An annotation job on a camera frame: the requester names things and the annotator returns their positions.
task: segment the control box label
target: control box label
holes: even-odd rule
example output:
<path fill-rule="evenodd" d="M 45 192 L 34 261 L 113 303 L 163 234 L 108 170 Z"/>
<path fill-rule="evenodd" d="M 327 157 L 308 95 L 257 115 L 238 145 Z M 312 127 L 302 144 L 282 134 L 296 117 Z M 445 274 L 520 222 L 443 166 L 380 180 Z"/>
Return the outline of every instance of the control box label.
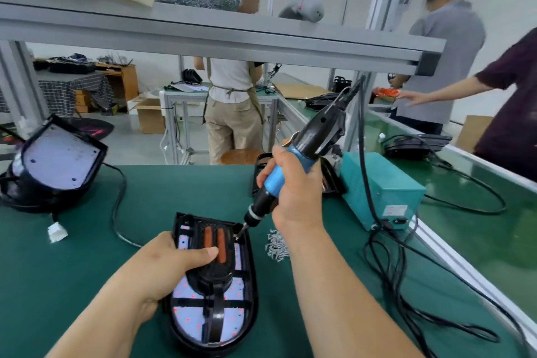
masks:
<path fill-rule="evenodd" d="M 383 217 L 404 217 L 408 205 L 386 205 L 384 212 L 382 213 Z"/>

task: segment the woman in white shirt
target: woman in white shirt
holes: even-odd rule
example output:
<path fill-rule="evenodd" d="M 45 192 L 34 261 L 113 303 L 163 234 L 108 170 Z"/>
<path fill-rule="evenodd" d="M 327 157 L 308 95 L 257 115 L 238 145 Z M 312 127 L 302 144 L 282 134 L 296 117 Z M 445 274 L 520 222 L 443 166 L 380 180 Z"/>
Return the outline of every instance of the woman in white shirt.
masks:
<path fill-rule="evenodd" d="M 238 12 L 254 14 L 259 0 L 241 0 Z M 211 89 L 205 107 L 211 164 L 232 149 L 262 149 L 263 117 L 255 85 L 263 63 L 194 58 L 196 70 L 207 70 Z"/>

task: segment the hand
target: hand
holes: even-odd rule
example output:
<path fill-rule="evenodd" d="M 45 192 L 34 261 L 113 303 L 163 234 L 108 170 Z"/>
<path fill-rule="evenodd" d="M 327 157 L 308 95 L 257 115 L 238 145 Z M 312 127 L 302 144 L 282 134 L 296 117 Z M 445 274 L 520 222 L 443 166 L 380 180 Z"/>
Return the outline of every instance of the hand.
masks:
<path fill-rule="evenodd" d="M 139 303 L 144 322 L 153 316 L 158 301 L 173 291 L 187 270 L 204 266 L 217 255 L 217 247 L 178 250 L 171 232 L 162 232 L 125 262 L 103 290 Z"/>
<path fill-rule="evenodd" d="M 306 174 L 299 159 L 280 146 L 272 149 L 272 158 L 257 176 L 257 185 L 265 179 L 277 164 L 282 168 L 285 184 L 280 191 L 278 206 L 272 212 L 274 225 L 286 242 L 316 229 L 324 230 L 322 219 L 323 175 L 317 162 Z"/>
<path fill-rule="evenodd" d="M 421 92 L 405 91 L 401 90 L 397 99 L 408 99 L 410 102 L 407 106 L 421 105 L 424 103 L 432 102 L 430 94 L 424 94 Z"/>

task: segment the blue screwdriver handle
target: blue screwdriver handle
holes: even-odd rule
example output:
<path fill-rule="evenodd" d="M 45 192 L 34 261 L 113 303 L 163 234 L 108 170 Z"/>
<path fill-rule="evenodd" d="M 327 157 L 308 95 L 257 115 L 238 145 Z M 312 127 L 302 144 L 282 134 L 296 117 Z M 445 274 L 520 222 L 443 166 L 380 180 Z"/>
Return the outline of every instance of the blue screwdriver handle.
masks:
<path fill-rule="evenodd" d="M 300 153 L 295 146 L 291 145 L 287 151 L 294 154 L 300 161 L 300 164 L 304 168 L 304 171 L 308 173 L 317 160 L 309 159 Z M 280 190 L 285 184 L 284 172 L 279 165 L 274 166 L 274 169 L 268 175 L 265 180 L 265 189 L 271 193 L 274 197 L 280 196 Z"/>

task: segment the man in gray shirt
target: man in gray shirt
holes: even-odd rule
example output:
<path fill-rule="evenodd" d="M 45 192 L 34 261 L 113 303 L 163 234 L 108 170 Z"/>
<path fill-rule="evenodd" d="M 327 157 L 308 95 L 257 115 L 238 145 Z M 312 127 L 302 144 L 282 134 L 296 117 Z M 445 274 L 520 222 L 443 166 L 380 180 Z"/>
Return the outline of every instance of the man in gray shirt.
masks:
<path fill-rule="evenodd" d="M 410 34 L 443 38 L 446 47 L 434 76 L 398 75 L 390 81 L 394 88 L 430 93 L 465 79 L 477 53 L 485 43 L 486 33 L 480 17 L 465 0 L 427 0 L 425 17 L 420 18 L 410 29 Z M 400 99 L 392 107 L 391 118 L 422 133 L 439 135 L 442 126 L 449 122 L 453 101 L 433 102 L 418 106 L 407 106 Z"/>

